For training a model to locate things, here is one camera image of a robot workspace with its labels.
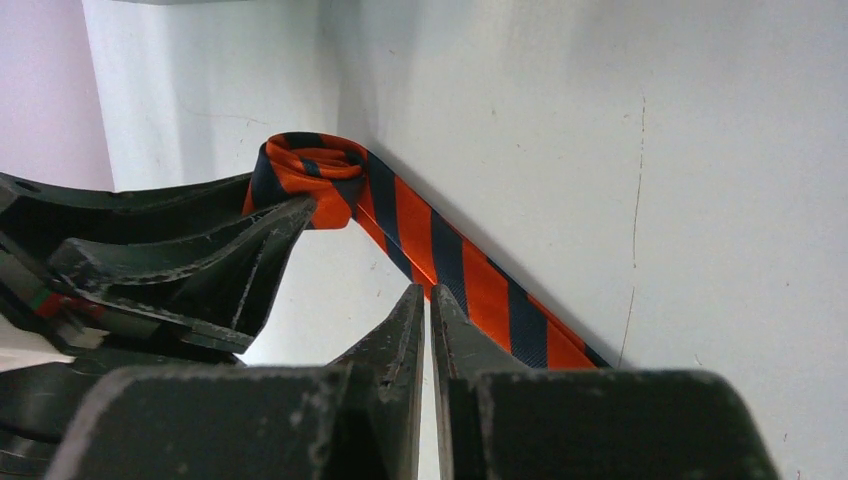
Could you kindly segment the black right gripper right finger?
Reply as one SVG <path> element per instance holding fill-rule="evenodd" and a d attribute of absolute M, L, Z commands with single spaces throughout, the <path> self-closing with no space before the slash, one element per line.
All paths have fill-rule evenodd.
<path fill-rule="evenodd" d="M 775 479 L 737 391 L 704 370 L 530 368 L 431 297 L 445 479 Z"/>

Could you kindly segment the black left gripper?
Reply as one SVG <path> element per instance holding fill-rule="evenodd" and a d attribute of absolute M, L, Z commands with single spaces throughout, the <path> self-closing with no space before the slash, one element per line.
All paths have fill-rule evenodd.
<path fill-rule="evenodd" d="M 111 372 L 234 365 L 253 343 L 316 202 L 241 216 L 250 177 L 110 192 L 1 175 L 3 478 L 48 478 Z"/>

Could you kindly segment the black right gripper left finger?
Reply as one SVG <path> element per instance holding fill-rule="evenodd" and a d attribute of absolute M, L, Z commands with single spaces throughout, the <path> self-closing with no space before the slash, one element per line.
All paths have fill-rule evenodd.
<path fill-rule="evenodd" d="M 50 479 L 413 479 L 424 293 L 312 367 L 126 367 L 85 396 Z"/>

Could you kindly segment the orange navy striped tie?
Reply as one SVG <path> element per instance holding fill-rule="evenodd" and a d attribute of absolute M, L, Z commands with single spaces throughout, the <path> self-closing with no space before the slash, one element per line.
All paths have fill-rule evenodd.
<path fill-rule="evenodd" d="M 366 147 L 339 136 L 285 132 L 259 148 L 244 213 L 298 196 L 315 200 L 310 228 L 358 223 L 425 290 L 448 288 L 469 320 L 534 368 L 607 362 Z"/>

